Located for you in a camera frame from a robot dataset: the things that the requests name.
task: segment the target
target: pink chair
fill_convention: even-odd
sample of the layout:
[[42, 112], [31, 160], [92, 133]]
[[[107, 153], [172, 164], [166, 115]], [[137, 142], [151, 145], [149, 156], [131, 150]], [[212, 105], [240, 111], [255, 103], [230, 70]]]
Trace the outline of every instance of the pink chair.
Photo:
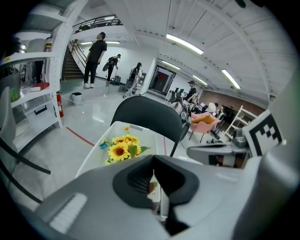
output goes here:
[[[207, 115], [211, 115], [211, 114], [209, 112], [205, 112], [205, 113], [201, 113], [201, 114], [192, 113], [192, 121], [195, 118], [205, 117]], [[210, 132], [214, 126], [216, 126], [219, 122], [221, 122], [219, 119], [215, 118], [213, 115], [211, 115], [211, 116], [214, 119], [214, 122], [212, 122], [211, 124], [208, 124], [205, 122], [198, 122], [198, 123], [191, 124], [190, 128], [193, 132], [192, 132], [191, 136], [189, 137], [189, 140], [191, 139], [194, 132], [203, 133], [201, 140], [200, 140], [200, 142], [201, 142], [204, 134]]]

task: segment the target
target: red book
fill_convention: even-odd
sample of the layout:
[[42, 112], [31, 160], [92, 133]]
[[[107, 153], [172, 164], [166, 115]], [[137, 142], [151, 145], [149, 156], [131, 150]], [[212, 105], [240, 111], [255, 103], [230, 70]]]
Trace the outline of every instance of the red book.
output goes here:
[[30, 92], [41, 91], [41, 90], [43, 90], [43, 89], [45, 89], [45, 88], [47, 88], [47, 87], [49, 87], [49, 86], [50, 86], [50, 83], [49, 83], [49, 82], [40, 82], [40, 83], [38, 83], [38, 84], [32, 86], [32, 87], [30, 88]]

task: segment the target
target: man in black shirt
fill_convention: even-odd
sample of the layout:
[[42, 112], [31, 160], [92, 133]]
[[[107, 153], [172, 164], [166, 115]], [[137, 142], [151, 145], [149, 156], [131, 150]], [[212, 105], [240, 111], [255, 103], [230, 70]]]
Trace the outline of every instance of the man in black shirt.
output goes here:
[[96, 69], [98, 65], [100, 64], [102, 57], [107, 50], [107, 44], [105, 41], [103, 41], [105, 38], [105, 33], [100, 32], [97, 35], [97, 42], [95, 42], [92, 47], [89, 49], [89, 54], [86, 57], [86, 66], [84, 71], [84, 88], [93, 88], [94, 87], [94, 81], [96, 76]]
[[107, 81], [109, 82], [111, 80], [111, 75], [113, 72], [113, 67], [116, 66], [116, 69], [118, 68], [118, 58], [121, 58], [121, 54], [118, 54], [115, 57], [112, 57], [109, 65], [108, 65], [108, 75], [107, 75]]
[[191, 89], [188, 92], [187, 96], [183, 100], [186, 100], [188, 103], [191, 103], [193, 97], [197, 95], [197, 89], [195, 87], [194, 81], [189, 81], [188, 83], [189, 83], [189, 86], [191, 87]]

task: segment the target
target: brick wall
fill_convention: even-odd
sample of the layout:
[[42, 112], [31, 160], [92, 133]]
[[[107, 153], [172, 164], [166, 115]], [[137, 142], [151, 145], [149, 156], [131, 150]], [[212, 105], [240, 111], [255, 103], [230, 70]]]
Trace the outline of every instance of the brick wall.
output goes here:
[[218, 108], [220, 108], [221, 105], [225, 105], [227, 107], [232, 106], [233, 109], [236, 111], [238, 111], [240, 109], [240, 107], [243, 105], [243, 108], [245, 108], [249, 112], [255, 114], [256, 116], [258, 116], [259, 114], [261, 114], [262, 112], [265, 111], [265, 109], [263, 109], [259, 106], [256, 106], [252, 103], [246, 102], [244, 100], [241, 100], [241, 99], [238, 99], [235, 97], [231, 97], [231, 96], [216, 93], [216, 92], [203, 91], [203, 93], [201, 94], [201, 96], [199, 98], [199, 103], [208, 104], [210, 102], [218, 103], [219, 104]]

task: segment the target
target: drawer handle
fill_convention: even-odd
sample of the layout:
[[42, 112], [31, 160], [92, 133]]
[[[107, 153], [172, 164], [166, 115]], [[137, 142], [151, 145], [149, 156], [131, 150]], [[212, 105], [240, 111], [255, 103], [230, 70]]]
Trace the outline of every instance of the drawer handle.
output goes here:
[[34, 111], [34, 113], [35, 113], [36, 115], [38, 115], [38, 114], [40, 114], [40, 113], [42, 113], [43, 111], [46, 111], [46, 110], [47, 110], [47, 106], [45, 105], [44, 108], [42, 108], [41, 110], [38, 110], [38, 111]]

